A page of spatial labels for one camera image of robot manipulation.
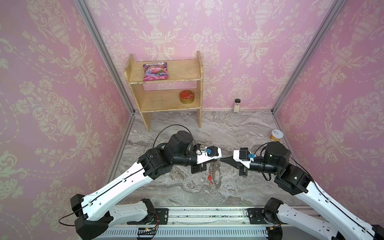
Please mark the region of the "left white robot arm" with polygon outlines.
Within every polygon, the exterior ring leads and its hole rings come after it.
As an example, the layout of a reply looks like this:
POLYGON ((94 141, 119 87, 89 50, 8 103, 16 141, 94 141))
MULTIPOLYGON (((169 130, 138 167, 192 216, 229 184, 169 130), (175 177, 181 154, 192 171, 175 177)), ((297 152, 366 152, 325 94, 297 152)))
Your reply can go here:
POLYGON ((89 194, 76 194, 71 199, 71 225, 83 240, 92 240, 108 228, 126 223, 148 224, 156 209, 149 199, 119 206, 118 203, 135 190, 169 173, 173 166, 191 167, 192 173, 206 170, 214 147, 202 148, 188 129, 178 131, 168 142, 153 145, 119 177, 89 194))

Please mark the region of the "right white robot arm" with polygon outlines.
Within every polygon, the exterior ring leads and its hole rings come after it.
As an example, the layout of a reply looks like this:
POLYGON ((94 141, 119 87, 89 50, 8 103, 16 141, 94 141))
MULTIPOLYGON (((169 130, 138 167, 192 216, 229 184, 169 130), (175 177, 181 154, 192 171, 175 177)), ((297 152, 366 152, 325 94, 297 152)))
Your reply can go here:
POLYGON ((270 198, 263 209, 267 222, 288 224, 319 240, 382 240, 384 228, 371 225, 360 219, 326 193, 304 169, 289 163, 291 156, 283 144, 269 142, 259 156, 252 155, 248 148, 234 151, 231 157, 222 158, 239 170, 240 176, 248 171, 275 176, 274 183, 290 195, 298 198, 323 220, 303 214, 276 198, 270 198))

